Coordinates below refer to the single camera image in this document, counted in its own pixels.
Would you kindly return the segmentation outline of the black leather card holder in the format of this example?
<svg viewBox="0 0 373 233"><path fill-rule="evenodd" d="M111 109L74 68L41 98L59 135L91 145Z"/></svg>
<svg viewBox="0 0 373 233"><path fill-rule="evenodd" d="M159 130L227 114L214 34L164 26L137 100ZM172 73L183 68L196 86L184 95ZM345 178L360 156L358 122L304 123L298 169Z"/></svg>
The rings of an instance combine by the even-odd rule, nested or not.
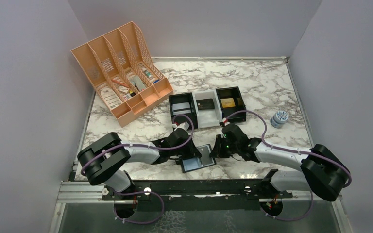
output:
<svg viewBox="0 0 373 233"><path fill-rule="evenodd" d="M214 159L214 163L206 165L206 166L203 166L201 164L200 158L192 158L192 159L182 160L182 162L181 162L182 172L187 173L187 172L195 171L195 170L198 170L198 169L213 166L213 165L216 164L215 158L213 158L213 159Z"/></svg>

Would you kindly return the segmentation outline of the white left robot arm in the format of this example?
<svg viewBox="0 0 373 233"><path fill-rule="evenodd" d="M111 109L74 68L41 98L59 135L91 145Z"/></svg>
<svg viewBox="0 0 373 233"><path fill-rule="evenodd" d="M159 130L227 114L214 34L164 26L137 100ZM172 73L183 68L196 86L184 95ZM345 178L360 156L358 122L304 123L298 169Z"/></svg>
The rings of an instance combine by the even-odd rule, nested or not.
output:
<svg viewBox="0 0 373 233"><path fill-rule="evenodd" d="M91 185L103 183L125 200L133 194L129 174L120 169L125 163L156 165L165 163L173 156L179 160L202 156L184 129L178 128L167 137L147 143L125 141L115 132L108 133L82 149L77 159L82 166L81 174L87 177Z"/></svg>

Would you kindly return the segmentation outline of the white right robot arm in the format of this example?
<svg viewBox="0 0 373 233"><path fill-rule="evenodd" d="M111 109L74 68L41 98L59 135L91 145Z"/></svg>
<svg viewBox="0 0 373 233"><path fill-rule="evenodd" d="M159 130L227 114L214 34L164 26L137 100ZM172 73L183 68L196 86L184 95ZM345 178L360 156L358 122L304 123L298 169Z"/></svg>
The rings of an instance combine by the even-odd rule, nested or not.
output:
<svg viewBox="0 0 373 233"><path fill-rule="evenodd" d="M335 201L351 181L346 166L324 145L294 148L269 143L264 138L249 138L242 129L230 123L216 136L210 153L213 158L228 158L237 154L245 161L271 163L289 167L291 172L277 171L261 184L268 198L280 191L312 191L326 201Z"/></svg>

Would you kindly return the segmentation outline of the silver grey credit card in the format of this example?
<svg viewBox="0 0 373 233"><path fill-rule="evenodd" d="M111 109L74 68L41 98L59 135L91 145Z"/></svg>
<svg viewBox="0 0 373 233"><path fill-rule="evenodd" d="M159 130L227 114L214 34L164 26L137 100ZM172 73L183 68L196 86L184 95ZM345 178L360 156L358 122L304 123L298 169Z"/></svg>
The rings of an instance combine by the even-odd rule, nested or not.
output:
<svg viewBox="0 0 373 233"><path fill-rule="evenodd" d="M173 113L176 114L187 114L191 112L189 102L176 103L172 105Z"/></svg>

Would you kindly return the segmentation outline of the black VIP credit card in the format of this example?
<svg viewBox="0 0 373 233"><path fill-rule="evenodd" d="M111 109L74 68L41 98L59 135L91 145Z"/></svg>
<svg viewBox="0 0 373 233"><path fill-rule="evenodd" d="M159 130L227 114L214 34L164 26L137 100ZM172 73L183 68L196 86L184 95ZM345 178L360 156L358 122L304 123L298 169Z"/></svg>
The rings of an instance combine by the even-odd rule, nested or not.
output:
<svg viewBox="0 0 373 233"><path fill-rule="evenodd" d="M214 100L211 98L196 100L199 111L215 109Z"/></svg>

